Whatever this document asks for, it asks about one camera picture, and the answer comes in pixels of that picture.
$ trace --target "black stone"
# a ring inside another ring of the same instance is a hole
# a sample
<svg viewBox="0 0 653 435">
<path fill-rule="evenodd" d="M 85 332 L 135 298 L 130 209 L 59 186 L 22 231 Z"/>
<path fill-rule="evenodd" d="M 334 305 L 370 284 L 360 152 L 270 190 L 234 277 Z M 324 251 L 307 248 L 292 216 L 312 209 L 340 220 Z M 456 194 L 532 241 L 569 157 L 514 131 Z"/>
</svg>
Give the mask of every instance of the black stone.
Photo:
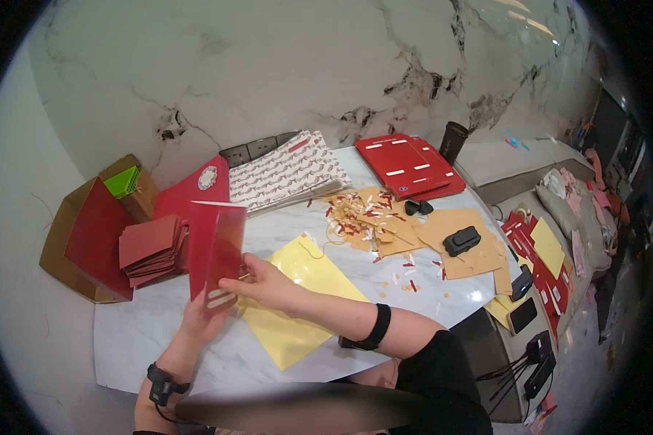
<svg viewBox="0 0 653 435">
<path fill-rule="evenodd" d="M 418 204 L 413 201 L 407 201 L 404 203 L 404 211 L 409 215 L 413 216 L 414 213 L 418 212 Z"/>
<path fill-rule="evenodd" d="M 433 206 L 428 203 L 428 201 L 421 201 L 418 204 L 418 212 L 421 213 L 422 215 L 426 215 L 428 213 L 431 213 L 433 211 Z"/>
</svg>

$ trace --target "stack of red cards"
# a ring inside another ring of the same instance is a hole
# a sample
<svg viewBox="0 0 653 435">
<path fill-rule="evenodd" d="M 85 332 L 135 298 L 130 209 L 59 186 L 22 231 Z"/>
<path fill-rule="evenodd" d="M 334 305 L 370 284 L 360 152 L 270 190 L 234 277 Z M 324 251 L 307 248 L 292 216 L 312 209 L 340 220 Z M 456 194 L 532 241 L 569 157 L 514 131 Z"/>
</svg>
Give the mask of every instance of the stack of red cards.
<svg viewBox="0 0 653 435">
<path fill-rule="evenodd" d="M 356 141 L 358 152 L 397 200 L 432 200 L 467 186 L 443 156 L 421 138 L 390 134 Z"/>
<path fill-rule="evenodd" d="M 119 267 L 131 287 L 149 285 L 186 273 L 188 223 L 171 214 L 127 226 L 119 237 Z"/>
</svg>

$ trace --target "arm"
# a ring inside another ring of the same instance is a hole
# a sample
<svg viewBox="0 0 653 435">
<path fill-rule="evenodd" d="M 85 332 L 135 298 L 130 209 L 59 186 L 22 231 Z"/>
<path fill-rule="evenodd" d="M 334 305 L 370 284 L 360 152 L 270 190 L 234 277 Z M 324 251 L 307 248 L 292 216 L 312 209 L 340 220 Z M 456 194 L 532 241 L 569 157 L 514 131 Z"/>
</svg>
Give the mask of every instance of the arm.
<svg viewBox="0 0 653 435">
<path fill-rule="evenodd" d="M 156 362 L 157 367 L 172 374 L 176 384 L 187 384 L 192 381 L 193 369 L 201 350 L 218 335 L 227 318 L 226 311 L 210 318 L 206 315 L 205 295 L 204 291 L 187 303 L 179 332 Z M 145 378 L 138 393 L 134 412 L 136 431 L 178 434 L 176 425 L 162 418 L 155 404 L 149 399 L 151 387 L 152 382 Z M 167 406 L 160 408 L 160 411 L 170 420 L 175 420 L 174 407 L 182 398 L 182 395 L 174 393 L 170 396 Z"/>
<path fill-rule="evenodd" d="M 365 339 L 373 330 L 377 307 L 328 294 L 314 293 L 293 283 L 268 261 L 244 254 L 250 276 L 245 282 L 223 278 L 220 287 L 250 297 L 261 305 L 285 312 L 292 318 L 314 322 L 349 340 Z M 400 308 L 392 308 L 389 329 L 378 352 L 401 359 L 420 351 L 437 331 L 445 329 L 435 320 Z"/>
</svg>

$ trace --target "smartphone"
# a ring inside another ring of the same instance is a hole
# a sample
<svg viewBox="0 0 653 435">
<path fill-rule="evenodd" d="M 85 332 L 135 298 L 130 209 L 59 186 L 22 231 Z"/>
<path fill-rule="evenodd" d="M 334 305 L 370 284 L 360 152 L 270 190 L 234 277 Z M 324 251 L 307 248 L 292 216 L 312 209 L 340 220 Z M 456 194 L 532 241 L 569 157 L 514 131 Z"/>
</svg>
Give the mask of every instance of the smartphone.
<svg viewBox="0 0 653 435">
<path fill-rule="evenodd" d="M 535 307 L 535 301 L 532 297 L 528 297 L 521 306 L 508 313 L 510 332 L 513 335 L 518 334 L 536 317 L 537 308 Z"/>
</svg>

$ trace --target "hand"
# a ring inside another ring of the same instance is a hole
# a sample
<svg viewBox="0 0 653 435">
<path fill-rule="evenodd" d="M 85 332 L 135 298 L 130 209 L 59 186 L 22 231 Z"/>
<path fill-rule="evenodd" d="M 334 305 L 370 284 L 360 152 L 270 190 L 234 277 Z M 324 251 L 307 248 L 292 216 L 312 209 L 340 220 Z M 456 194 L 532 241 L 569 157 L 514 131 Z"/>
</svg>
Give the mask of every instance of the hand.
<svg viewBox="0 0 653 435">
<path fill-rule="evenodd" d="M 206 294 L 205 290 L 201 291 L 194 300 L 186 303 L 182 326 L 179 327 L 180 335 L 201 346 L 213 341 L 227 319 L 227 310 L 209 315 L 208 310 L 205 309 L 205 303 L 208 300 Z"/>
<path fill-rule="evenodd" d="M 241 294 L 259 302 L 266 308 L 285 312 L 293 316 L 297 304 L 310 294 L 309 290 L 293 283 L 277 267 L 266 260 L 244 253 L 243 281 L 223 278 L 218 286 L 230 293 Z"/>
</svg>

